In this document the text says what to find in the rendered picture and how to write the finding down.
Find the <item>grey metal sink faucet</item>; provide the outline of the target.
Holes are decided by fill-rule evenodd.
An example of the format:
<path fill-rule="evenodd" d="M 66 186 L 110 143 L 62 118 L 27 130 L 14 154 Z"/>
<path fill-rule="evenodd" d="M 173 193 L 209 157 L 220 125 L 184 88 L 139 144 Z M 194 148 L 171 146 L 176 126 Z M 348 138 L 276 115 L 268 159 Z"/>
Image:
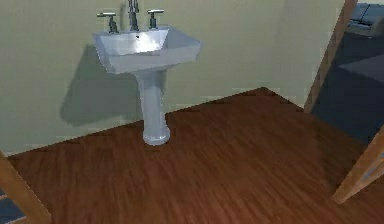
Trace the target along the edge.
<path fill-rule="evenodd" d="M 128 14 L 130 20 L 130 30 L 138 31 L 137 13 L 139 12 L 138 0 L 128 0 Z"/>

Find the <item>grey sofa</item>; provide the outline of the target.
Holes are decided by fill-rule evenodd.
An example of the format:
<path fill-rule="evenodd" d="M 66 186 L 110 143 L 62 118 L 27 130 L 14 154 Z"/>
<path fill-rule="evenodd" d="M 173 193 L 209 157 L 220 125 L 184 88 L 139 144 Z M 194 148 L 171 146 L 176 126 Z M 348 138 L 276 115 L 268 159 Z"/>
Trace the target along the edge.
<path fill-rule="evenodd" d="M 346 31 L 367 37 L 384 36 L 384 3 L 358 2 Z"/>

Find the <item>white pedestal sink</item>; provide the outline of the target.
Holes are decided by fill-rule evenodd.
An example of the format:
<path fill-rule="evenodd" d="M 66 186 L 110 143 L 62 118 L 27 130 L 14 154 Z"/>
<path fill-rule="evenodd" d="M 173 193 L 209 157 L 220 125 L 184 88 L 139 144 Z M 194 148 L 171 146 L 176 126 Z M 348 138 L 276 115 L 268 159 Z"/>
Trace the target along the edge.
<path fill-rule="evenodd" d="M 137 80 L 144 142 L 151 146 L 166 143 L 170 139 L 162 104 L 166 72 L 195 61 L 202 42 L 172 26 L 118 33 L 102 31 L 95 33 L 93 39 L 107 73 L 130 73 Z"/>

